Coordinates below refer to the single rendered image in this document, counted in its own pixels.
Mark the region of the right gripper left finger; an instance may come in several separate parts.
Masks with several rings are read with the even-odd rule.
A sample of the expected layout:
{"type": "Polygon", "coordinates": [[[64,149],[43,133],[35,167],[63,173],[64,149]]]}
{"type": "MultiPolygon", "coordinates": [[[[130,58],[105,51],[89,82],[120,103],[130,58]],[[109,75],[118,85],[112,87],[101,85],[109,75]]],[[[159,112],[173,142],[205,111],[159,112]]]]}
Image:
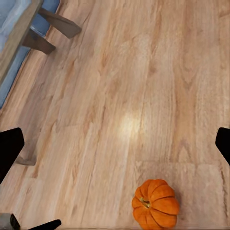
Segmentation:
{"type": "Polygon", "coordinates": [[[18,127],[0,133],[0,184],[24,146],[22,130],[18,127]]]}

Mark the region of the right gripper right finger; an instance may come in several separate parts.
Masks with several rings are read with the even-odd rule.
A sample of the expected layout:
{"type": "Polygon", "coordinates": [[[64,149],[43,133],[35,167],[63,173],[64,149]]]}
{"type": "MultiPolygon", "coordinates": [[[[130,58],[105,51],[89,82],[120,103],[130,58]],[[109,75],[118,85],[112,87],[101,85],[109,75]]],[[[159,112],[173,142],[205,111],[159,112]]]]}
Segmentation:
{"type": "Polygon", "coordinates": [[[230,165],[230,129],[220,127],[216,137],[216,146],[230,165]]]}

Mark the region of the pumpkin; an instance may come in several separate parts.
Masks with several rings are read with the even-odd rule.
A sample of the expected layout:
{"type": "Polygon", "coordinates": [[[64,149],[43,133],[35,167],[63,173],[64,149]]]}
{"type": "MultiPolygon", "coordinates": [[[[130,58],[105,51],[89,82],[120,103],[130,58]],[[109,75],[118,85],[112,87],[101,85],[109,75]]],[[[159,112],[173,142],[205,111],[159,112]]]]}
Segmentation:
{"type": "Polygon", "coordinates": [[[133,216],[143,230],[168,230],[177,223],[175,191],[162,179],[147,180],[132,200],[133,216]]]}

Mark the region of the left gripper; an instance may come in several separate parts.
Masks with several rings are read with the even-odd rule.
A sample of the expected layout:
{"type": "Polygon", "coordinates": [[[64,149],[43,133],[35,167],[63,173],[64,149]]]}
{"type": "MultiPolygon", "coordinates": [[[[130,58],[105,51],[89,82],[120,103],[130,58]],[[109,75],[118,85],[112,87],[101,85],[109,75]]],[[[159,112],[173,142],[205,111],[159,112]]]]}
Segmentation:
{"type": "Polygon", "coordinates": [[[61,225],[61,221],[59,219],[56,219],[54,221],[51,221],[49,223],[31,228],[29,230],[54,230],[55,228],[57,228],[60,225],[61,225]]]}

